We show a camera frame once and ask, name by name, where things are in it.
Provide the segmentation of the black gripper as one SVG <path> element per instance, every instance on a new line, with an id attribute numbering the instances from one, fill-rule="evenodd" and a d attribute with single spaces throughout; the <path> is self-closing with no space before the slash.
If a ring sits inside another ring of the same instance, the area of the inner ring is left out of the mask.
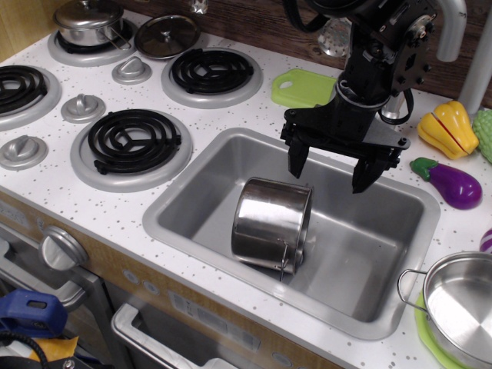
<path id="1" fill-rule="evenodd" d="M 367 190 L 384 171 L 394 168 L 410 141 L 376 119 L 386 101 L 365 104 L 337 83 L 326 105 L 290 108 L 284 113 L 281 139 L 288 145 L 288 170 L 299 178 L 311 148 L 356 158 L 354 194 Z"/>

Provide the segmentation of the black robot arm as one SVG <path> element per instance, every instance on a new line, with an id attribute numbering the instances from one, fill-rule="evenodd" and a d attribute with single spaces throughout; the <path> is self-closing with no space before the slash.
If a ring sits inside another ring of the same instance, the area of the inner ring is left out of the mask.
<path id="1" fill-rule="evenodd" d="M 357 159 L 352 188 L 361 193 L 384 171 L 397 167 L 410 142 L 392 131 L 408 117 L 386 118 L 383 107 L 403 97 L 413 111 L 411 88 L 424 81 L 430 66 L 427 43 L 434 31 L 432 1 L 310 1 L 317 16 L 305 24 L 296 1 L 285 1 L 289 22 L 315 32 L 330 20 L 351 23 L 344 70 L 330 101 L 284 113 L 281 139 L 288 149 L 288 170 L 299 178 L 310 148 Z"/>

